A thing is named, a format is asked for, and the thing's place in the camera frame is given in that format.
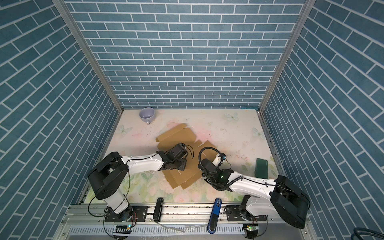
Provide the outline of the brown cardboard paper box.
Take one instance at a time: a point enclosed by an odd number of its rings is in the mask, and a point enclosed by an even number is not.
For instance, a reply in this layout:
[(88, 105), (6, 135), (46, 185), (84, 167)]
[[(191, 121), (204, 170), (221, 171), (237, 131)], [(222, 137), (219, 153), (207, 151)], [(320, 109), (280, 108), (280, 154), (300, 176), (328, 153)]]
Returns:
[(178, 186), (182, 189), (187, 189), (197, 180), (202, 177), (202, 172), (198, 168), (199, 160), (198, 155), (202, 148), (212, 147), (216, 148), (210, 141), (205, 141), (204, 143), (201, 140), (197, 139), (197, 136), (187, 127), (186, 124), (179, 124), (171, 130), (159, 135), (156, 138), (158, 142), (158, 149), (160, 151), (167, 151), (174, 147), (176, 144), (182, 143), (192, 147), (192, 152), (194, 157), (192, 158), (191, 151), (188, 151), (186, 167), (184, 171), (180, 170), (164, 170), (163, 173), (165, 178), (174, 189)]

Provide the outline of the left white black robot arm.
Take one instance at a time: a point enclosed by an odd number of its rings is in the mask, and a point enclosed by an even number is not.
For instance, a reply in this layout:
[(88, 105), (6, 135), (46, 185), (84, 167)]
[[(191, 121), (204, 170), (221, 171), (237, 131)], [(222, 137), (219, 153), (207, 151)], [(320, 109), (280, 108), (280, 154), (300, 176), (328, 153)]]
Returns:
[(126, 176), (148, 171), (184, 171), (189, 154), (194, 154), (192, 148), (183, 143), (147, 156), (127, 157), (111, 152), (88, 172), (87, 178), (95, 198), (107, 203), (106, 215), (113, 213), (129, 217), (133, 209), (128, 195), (120, 191)]

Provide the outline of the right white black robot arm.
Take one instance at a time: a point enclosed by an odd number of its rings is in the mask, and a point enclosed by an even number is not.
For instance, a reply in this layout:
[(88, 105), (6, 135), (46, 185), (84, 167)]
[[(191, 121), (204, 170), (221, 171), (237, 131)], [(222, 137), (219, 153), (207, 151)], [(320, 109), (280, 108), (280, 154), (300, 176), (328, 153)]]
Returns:
[(254, 216), (278, 214), (287, 224), (303, 229), (307, 213), (311, 207), (310, 197), (287, 177), (260, 179), (240, 174), (231, 168), (221, 169), (227, 160), (225, 154), (213, 147), (204, 147), (198, 154), (199, 169), (204, 180), (217, 191), (229, 191), (244, 196), (257, 197), (270, 201), (271, 207), (257, 207), (251, 211), (250, 199), (246, 200), (245, 210)]

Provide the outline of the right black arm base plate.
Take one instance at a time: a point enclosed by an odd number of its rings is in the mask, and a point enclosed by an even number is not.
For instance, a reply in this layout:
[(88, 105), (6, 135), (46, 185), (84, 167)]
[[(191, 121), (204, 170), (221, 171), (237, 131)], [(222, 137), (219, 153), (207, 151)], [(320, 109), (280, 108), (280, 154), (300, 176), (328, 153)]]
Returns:
[(227, 205), (224, 207), (224, 212), (228, 222), (240, 222), (240, 221), (267, 221), (266, 215), (254, 216), (247, 210), (240, 210), (240, 205)]

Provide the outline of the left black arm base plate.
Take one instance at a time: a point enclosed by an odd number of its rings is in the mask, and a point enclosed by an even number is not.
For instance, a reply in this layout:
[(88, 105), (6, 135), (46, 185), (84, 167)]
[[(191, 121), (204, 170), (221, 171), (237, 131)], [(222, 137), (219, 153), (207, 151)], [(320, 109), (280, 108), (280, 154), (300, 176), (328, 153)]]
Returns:
[(116, 214), (110, 207), (107, 208), (105, 222), (122, 223), (122, 222), (144, 222), (147, 217), (148, 206), (130, 206), (121, 213)]

